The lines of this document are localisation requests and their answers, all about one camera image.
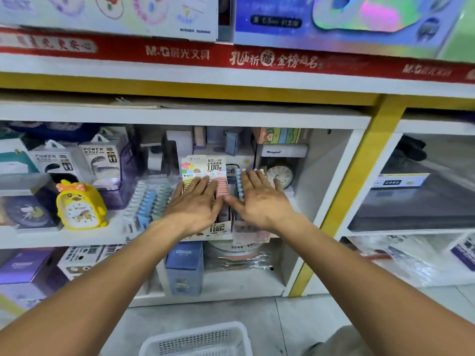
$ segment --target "plastic wrap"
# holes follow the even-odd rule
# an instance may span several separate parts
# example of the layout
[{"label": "plastic wrap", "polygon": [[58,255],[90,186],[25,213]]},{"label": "plastic wrap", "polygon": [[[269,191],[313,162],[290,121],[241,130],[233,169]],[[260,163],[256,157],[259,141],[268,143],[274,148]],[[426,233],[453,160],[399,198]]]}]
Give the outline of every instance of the plastic wrap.
[{"label": "plastic wrap", "polygon": [[416,287],[462,284],[475,273],[450,252],[463,234],[352,236],[360,254]]},{"label": "plastic wrap", "polygon": [[281,240],[268,244],[235,244],[229,241],[204,243],[204,262],[207,270],[269,269],[280,258]]}]

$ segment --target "left hand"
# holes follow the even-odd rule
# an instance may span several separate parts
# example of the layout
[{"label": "left hand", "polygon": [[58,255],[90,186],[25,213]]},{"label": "left hand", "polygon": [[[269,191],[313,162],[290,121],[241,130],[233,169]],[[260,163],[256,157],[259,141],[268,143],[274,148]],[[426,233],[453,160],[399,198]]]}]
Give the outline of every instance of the left hand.
[{"label": "left hand", "polygon": [[217,181],[208,185],[209,179],[209,176],[194,178],[183,193],[183,183],[180,182],[160,220],[175,223],[181,239],[210,227],[221,211],[222,197],[213,202]]}]

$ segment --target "finger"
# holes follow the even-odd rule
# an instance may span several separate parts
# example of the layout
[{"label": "finger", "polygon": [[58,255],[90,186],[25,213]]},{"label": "finger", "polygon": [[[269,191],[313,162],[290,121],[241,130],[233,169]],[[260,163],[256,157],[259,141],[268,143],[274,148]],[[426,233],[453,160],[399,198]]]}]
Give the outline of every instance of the finger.
[{"label": "finger", "polygon": [[171,200],[174,200],[183,193],[183,185],[183,182],[178,183],[177,187],[175,188],[175,192],[173,192],[173,195],[171,196]]},{"label": "finger", "polygon": [[201,178],[194,178],[190,183],[188,183],[189,182],[188,180],[189,179],[184,181],[184,187],[185,187],[185,191],[183,191],[184,194],[189,194],[190,192],[192,192],[195,189],[196,185],[198,185]]},{"label": "finger", "polygon": [[208,186],[208,181],[210,180],[209,176],[205,176],[201,179],[201,181],[196,185],[195,189],[193,190],[193,193],[196,195],[201,195],[203,191],[205,190],[206,186]]},{"label": "finger", "polygon": [[278,178],[274,179],[274,185],[276,186],[276,190],[280,192],[281,194],[285,195],[284,188],[282,187],[282,184],[280,183]]},{"label": "finger", "polygon": [[231,206],[238,214],[241,216],[244,215],[244,202],[240,201],[239,199],[235,198],[234,196],[227,195],[224,196],[224,201]]},{"label": "finger", "polygon": [[211,219],[213,221],[217,219],[219,212],[223,208],[223,203],[224,203],[224,200],[222,197],[218,197],[216,201],[213,202],[213,205],[211,206]]},{"label": "finger", "polygon": [[249,180],[251,180],[251,184],[254,188],[262,186],[262,182],[254,170],[247,170],[247,174],[249,175]]},{"label": "finger", "polygon": [[251,181],[247,177],[246,172],[241,173],[241,183],[242,183],[242,189],[244,191],[244,196],[246,196],[247,192],[252,191],[254,189],[254,187],[251,184]]},{"label": "finger", "polygon": [[262,172],[261,170],[257,170],[256,175],[258,175],[258,178],[259,180],[261,180],[262,185],[272,187],[264,172]]},{"label": "finger", "polygon": [[206,187],[205,191],[203,192],[203,195],[208,197],[210,200],[213,198],[214,193],[216,192],[217,188],[217,181],[213,180],[208,187]]}]

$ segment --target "right hand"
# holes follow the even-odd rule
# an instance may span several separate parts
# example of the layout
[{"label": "right hand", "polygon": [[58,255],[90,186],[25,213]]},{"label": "right hand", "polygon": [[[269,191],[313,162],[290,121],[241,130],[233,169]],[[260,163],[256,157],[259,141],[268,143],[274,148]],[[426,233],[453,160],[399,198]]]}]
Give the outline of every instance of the right hand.
[{"label": "right hand", "polygon": [[248,170],[241,174],[241,181],[244,202],[234,196],[226,196],[224,201],[243,220],[262,230],[279,233],[282,223],[295,214],[279,180],[274,179],[276,188],[273,188],[262,171]]}]

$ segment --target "hand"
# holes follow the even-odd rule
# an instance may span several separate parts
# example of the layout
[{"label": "hand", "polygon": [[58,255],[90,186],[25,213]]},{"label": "hand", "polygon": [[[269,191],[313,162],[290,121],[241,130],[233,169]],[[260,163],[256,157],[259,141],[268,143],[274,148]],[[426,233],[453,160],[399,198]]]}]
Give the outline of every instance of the hand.
[{"label": "hand", "polygon": [[208,176],[194,178],[183,191],[180,182],[171,197],[160,221],[172,221],[179,229],[180,238],[185,238],[210,227],[223,206],[222,197],[213,202],[217,181],[208,185]]},{"label": "hand", "polygon": [[295,214],[282,185],[274,179],[273,188],[262,171],[248,170],[241,174],[244,202],[234,196],[226,196],[225,201],[241,215],[243,220],[262,230],[279,233],[280,226]]}]

